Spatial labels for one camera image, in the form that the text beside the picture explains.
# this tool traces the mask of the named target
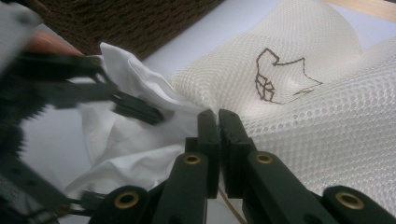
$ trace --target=white mesh fabric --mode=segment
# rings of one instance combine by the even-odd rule
[[[396,215],[396,38],[361,52],[325,3],[281,1],[172,85],[199,106],[238,113],[258,149],[308,189],[349,186]]]

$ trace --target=screw hole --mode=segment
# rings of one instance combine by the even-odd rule
[[[338,192],[335,194],[335,198],[340,204],[350,209],[359,210],[364,207],[364,203],[361,199],[351,193]]]
[[[263,164],[268,164],[271,163],[274,159],[266,154],[259,154],[256,156],[256,161],[258,161],[259,163],[263,163]]]
[[[201,158],[195,155],[187,156],[184,158],[184,162],[194,165],[196,163],[199,163],[201,161]]]
[[[135,191],[127,191],[120,194],[114,204],[119,209],[126,209],[133,207],[139,202],[139,195]]]

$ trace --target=white fabric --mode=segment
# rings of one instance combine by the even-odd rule
[[[159,107],[165,122],[151,126],[111,112],[112,104],[81,107],[91,170],[66,191],[77,197],[82,189],[109,193],[124,185],[152,189],[169,175],[186,137],[196,136],[200,107],[174,92],[159,74],[149,71],[122,49],[101,45],[107,73],[120,90]]]
[[[171,80],[201,107],[238,113],[308,189],[350,186],[396,215],[396,38],[362,52],[331,7],[285,0]]]
[[[395,38],[362,52],[331,7],[281,1],[253,29],[173,75],[172,86],[200,107],[132,54],[102,50],[121,89],[162,108],[168,119],[152,127],[108,112],[110,105],[84,106],[94,166],[67,188],[72,196],[86,188],[152,188],[169,174],[184,138],[196,136],[196,114],[226,108],[308,189],[350,186],[396,215]]]

